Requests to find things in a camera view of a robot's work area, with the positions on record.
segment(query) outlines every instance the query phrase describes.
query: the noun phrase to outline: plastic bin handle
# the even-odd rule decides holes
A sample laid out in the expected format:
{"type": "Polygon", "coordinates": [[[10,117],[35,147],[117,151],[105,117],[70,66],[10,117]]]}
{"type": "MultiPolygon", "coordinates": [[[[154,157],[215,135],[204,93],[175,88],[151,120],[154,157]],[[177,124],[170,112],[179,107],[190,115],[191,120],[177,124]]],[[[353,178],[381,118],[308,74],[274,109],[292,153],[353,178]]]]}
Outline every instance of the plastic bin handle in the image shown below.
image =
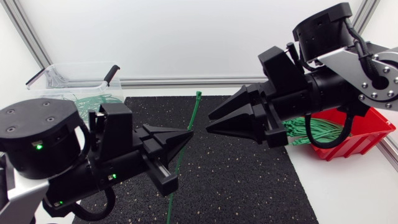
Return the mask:
{"type": "Polygon", "coordinates": [[[36,79],[38,79],[40,77],[40,75],[42,74],[42,72],[45,70],[45,68],[42,68],[39,72],[36,73],[36,75],[34,75],[32,78],[30,78],[30,80],[28,82],[25,83],[26,86],[30,86],[30,84],[32,84],[34,81],[36,81],[36,79]]]}
{"type": "Polygon", "coordinates": [[[120,69],[119,66],[113,65],[112,68],[111,68],[111,70],[108,72],[108,74],[106,74],[106,76],[105,76],[105,78],[104,78],[104,81],[106,81],[106,82],[108,83],[108,86],[109,86],[109,83],[111,82],[111,80],[112,80],[114,74],[115,74],[119,69],[120,69]]]}

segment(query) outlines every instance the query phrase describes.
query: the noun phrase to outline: silver metal bracket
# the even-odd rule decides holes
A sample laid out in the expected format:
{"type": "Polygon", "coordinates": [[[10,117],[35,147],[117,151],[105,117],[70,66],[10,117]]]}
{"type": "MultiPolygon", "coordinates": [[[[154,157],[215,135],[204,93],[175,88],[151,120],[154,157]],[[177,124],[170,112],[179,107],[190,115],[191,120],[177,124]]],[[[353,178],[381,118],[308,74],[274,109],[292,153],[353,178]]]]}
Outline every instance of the silver metal bracket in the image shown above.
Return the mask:
{"type": "Polygon", "coordinates": [[[332,51],[317,59],[357,88],[362,93],[358,98],[364,104],[398,111],[398,101],[394,100],[398,95],[398,69],[383,62],[398,62],[398,48],[380,52],[373,59],[379,74],[389,80],[388,87],[383,90],[377,90],[372,86],[372,81],[363,72],[358,55],[346,48],[332,51]]]}
{"type": "MultiPolygon", "coordinates": [[[[31,180],[12,168],[15,187],[8,189],[8,203],[0,210],[0,223],[30,223],[49,189],[48,179],[31,180]]],[[[12,179],[7,174],[7,181],[12,179]]]]}

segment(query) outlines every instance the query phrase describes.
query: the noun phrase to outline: black cable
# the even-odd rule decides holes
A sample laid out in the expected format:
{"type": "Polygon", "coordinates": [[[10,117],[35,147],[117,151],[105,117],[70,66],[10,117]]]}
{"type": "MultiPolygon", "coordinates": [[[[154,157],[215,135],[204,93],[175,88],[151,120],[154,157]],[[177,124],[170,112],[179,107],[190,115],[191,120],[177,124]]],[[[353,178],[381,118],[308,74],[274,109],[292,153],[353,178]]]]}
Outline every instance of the black cable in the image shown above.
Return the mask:
{"type": "Polygon", "coordinates": [[[317,68],[311,67],[309,64],[307,64],[304,61],[303,52],[301,51],[301,46],[298,46],[298,51],[300,52],[300,63],[305,69],[307,69],[310,72],[314,72],[314,71],[318,70],[317,68]]]}
{"type": "Polygon", "coordinates": [[[314,146],[321,149],[331,149],[343,143],[343,141],[349,136],[351,128],[353,127],[354,117],[355,115],[353,114],[347,114],[343,130],[341,131],[340,135],[331,142],[318,142],[313,138],[311,133],[311,115],[305,115],[305,132],[307,133],[307,137],[311,144],[314,146]]]}
{"type": "Polygon", "coordinates": [[[361,67],[365,75],[372,80],[372,85],[374,88],[378,90],[382,90],[387,88],[388,80],[385,77],[380,76],[379,72],[377,71],[376,66],[372,61],[372,53],[369,52],[368,46],[366,45],[365,40],[360,36],[359,33],[354,29],[350,19],[345,19],[345,24],[349,34],[356,39],[362,50],[362,55],[359,55],[359,61],[361,62],[361,67]]]}
{"type": "Polygon", "coordinates": [[[114,208],[114,204],[116,201],[116,199],[115,199],[116,196],[114,194],[112,187],[107,188],[104,191],[105,191],[105,196],[106,196],[107,202],[106,202],[106,208],[102,212],[99,212],[99,213],[88,212],[87,210],[85,210],[82,206],[78,205],[77,203],[75,203],[73,205],[72,212],[77,217],[81,218],[82,220],[89,221],[89,222],[95,222],[95,221],[104,219],[112,212],[112,209],[114,208]]]}
{"type": "Polygon", "coordinates": [[[80,164],[81,162],[83,162],[86,159],[86,156],[87,156],[88,151],[90,150],[90,146],[91,146],[90,131],[88,130],[88,128],[83,120],[80,121],[79,127],[85,137],[85,145],[83,146],[83,149],[81,150],[80,155],[78,156],[76,161],[73,163],[72,168],[76,167],[78,164],[80,164]]]}

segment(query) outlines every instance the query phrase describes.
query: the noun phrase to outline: black cylindrical motor housing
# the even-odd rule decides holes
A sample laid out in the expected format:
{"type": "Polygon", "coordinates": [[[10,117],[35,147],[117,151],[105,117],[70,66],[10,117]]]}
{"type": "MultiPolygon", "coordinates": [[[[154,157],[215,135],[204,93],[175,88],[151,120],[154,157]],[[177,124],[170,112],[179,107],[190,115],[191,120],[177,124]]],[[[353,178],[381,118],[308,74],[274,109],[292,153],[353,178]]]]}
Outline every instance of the black cylindrical motor housing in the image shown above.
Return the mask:
{"type": "Polygon", "coordinates": [[[344,19],[352,16],[347,2],[337,4],[302,21],[293,30],[306,62],[353,44],[344,19]]]}
{"type": "Polygon", "coordinates": [[[280,120],[337,108],[358,100],[357,90],[329,68],[309,73],[305,79],[311,85],[308,89],[272,100],[280,120]]]}
{"type": "Polygon", "coordinates": [[[39,98],[13,104],[0,111],[0,151],[20,175],[51,177],[78,157],[75,128],[80,124],[72,101],[39,98]]]}

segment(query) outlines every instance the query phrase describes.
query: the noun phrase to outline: clear plastic bin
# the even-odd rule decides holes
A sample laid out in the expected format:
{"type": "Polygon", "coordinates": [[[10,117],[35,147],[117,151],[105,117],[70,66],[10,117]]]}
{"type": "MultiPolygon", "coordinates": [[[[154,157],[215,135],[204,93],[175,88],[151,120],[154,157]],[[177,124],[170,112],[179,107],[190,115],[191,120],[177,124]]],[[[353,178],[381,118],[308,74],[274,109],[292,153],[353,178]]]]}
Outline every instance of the clear plastic bin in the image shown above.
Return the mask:
{"type": "Polygon", "coordinates": [[[74,101],[87,122],[89,109],[98,111],[102,103],[123,102],[117,70],[117,65],[108,62],[53,64],[26,83],[27,92],[34,98],[74,101]]]}

